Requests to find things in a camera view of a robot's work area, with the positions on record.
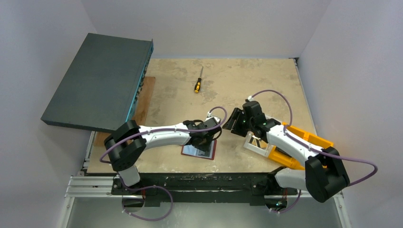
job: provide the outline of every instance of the gray wall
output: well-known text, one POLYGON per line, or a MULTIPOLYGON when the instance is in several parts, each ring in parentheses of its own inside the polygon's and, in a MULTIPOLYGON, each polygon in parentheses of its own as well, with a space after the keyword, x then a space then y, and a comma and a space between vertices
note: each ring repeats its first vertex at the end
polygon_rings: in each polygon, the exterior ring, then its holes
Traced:
POLYGON ((82 0, 99 34, 154 39, 153 57, 298 57, 330 0, 82 0))
POLYGON ((0 1, 0 226, 55 227, 88 132, 40 117, 88 32, 79 0, 0 1))
MULTIPOLYGON (((298 65, 317 131, 379 173, 347 188, 353 227, 402 227, 403 1, 334 0, 298 65)), ((372 170, 345 162, 352 180, 372 170)))

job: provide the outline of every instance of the screwdriver handle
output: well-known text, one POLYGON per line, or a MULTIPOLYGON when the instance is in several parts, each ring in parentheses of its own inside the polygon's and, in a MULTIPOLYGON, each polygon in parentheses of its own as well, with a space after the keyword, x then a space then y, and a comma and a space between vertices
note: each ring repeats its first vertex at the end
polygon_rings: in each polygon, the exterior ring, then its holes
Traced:
POLYGON ((202 79, 201 77, 199 77, 197 79, 196 85, 194 86, 194 92, 195 93, 198 93, 200 91, 200 86, 202 85, 202 80, 201 79, 202 79))

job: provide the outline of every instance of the blue edge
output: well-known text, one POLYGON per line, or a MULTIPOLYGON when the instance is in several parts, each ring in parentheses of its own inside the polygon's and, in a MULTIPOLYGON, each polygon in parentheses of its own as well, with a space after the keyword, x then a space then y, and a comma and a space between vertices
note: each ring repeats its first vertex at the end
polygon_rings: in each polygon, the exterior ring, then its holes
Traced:
POLYGON ((148 64, 150 63, 150 58, 151 58, 151 54, 153 53, 153 51, 154 51, 154 42, 151 40, 151 46, 150 46, 150 49, 148 50, 147 60, 146 60, 146 62, 145 62, 145 64, 144 64, 144 66, 143 66, 143 70, 142 70, 142 72, 141 72, 141 77, 140 77, 140 80, 138 81, 138 84, 137 84, 135 93, 134 93, 134 95, 133 95, 132 104, 130 105, 129 112, 127 113, 127 117, 126 117, 125 122, 127 122, 128 120, 131 120, 131 119, 132 119, 132 117, 133 117, 133 115, 134 115, 134 111, 135 111, 136 108, 137 108, 137 101, 135 100, 136 94, 137 94, 137 91, 138 91, 138 89, 139 89, 140 82, 141 82, 142 79, 145 77, 145 75, 144 75, 144 69, 145 69, 145 67, 148 66, 148 64))

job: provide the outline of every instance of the robotic arm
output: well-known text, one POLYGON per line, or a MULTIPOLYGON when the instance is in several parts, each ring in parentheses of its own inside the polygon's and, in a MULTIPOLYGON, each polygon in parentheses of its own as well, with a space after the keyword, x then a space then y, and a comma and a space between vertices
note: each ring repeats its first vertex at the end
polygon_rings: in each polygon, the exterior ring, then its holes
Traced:
POLYGON ((350 184, 341 160, 321 155, 314 151, 339 155, 333 147, 322 148, 311 144, 273 118, 266 118, 257 101, 246 101, 242 110, 235 108, 223 129, 245 137, 248 131, 266 143, 272 144, 297 159, 304 171, 284 168, 275 175, 282 188, 307 190, 314 199, 325 202, 350 184))
POLYGON ((119 173, 127 186, 132 186, 140 181, 140 175, 134 164, 143 151, 166 145, 192 145, 207 151, 214 140, 214 135, 221 131, 221 127, 217 127, 220 122, 220 118, 208 116, 205 121, 186 120, 172 126, 147 127, 138 126, 136 121, 131 120, 107 137, 104 145, 109 150, 107 154, 112 169, 119 173), (132 138, 131 143, 125 140, 116 146, 130 135, 137 136, 132 138))

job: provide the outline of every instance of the black box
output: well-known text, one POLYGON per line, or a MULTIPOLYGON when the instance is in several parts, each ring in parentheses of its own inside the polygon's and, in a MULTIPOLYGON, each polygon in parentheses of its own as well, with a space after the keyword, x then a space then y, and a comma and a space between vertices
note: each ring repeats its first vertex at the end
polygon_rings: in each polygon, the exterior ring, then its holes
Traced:
POLYGON ((41 120, 49 125, 112 132, 130 120, 153 41, 88 33, 41 120))

